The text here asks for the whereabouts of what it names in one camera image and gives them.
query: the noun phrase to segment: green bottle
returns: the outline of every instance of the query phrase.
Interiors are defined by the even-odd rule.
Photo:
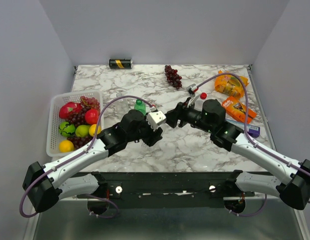
[[[141,101],[139,99],[136,100],[136,104],[134,106],[134,109],[140,111],[143,115],[146,114],[146,105],[143,101]]]

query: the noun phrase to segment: green apple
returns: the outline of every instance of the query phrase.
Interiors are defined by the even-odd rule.
[[[80,125],[76,129],[76,136],[84,138],[89,134],[90,125]]]

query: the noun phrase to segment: white wall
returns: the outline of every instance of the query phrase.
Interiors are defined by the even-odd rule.
[[[277,150],[310,160],[310,0],[288,3],[252,72]]]
[[[251,64],[288,0],[40,0],[70,59]]]
[[[22,182],[28,165],[49,159],[49,102],[70,90],[73,72],[38,0],[0,1],[0,240],[23,239]]]

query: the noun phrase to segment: plastic basket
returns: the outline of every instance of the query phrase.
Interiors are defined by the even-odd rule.
[[[103,107],[103,98],[102,94],[98,90],[86,90],[86,91],[75,91],[60,94],[55,96],[51,100],[50,112],[49,112],[49,122],[48,122],[48,134],[47,134],[47,154],[51,157],[63,157],[70,152],[60,152],[59,143],[67,138],[61,136],[59,133],[59,125],[61,122],[65,121],[64,119],[59,118],[60,108],[68,102],[80,103],[80,97],[85,96],[88,98],[94,97],[100,103],[100,107]],[[101,128],[104,128],[104,116],[101,119]]]

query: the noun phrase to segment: white marble surface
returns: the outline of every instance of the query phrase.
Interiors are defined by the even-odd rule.
[[[217,74],[218,70],[230,71],[248,77],[246,67],[223,65],[172,65],[183,77],[183,88],[192,83],[201,83]],[[103,102],[109,102],[116,93],[142,97],[155,104],[164,113],[186,100],[184,89],[176,90],[168,85],[164,65],[135,65],[132,69],[109,69],[106,65],[81,65],[78,67],[73,91],[98,89],[103,93]],[[208,98],[224,101],[227,96],[214,90],[214,81],[201,87]],[[251,84],[247,87],[249,107],[257,112],[252,125],[261,127],[258,141],[269,146],[265,127]],[[129,100],[132,109],[134,100]],[[114,107],[105,112],[104,125],[110,127],[119,121]],[[165,124],[163,139],[153,147],[142,142],[129,143],[125,150],[96,162],[83,171],[101,172],[218,172],[218,171],[263,171],[250,160],[227,152],[209,140],[209,134],[186,125],[172,129]]]

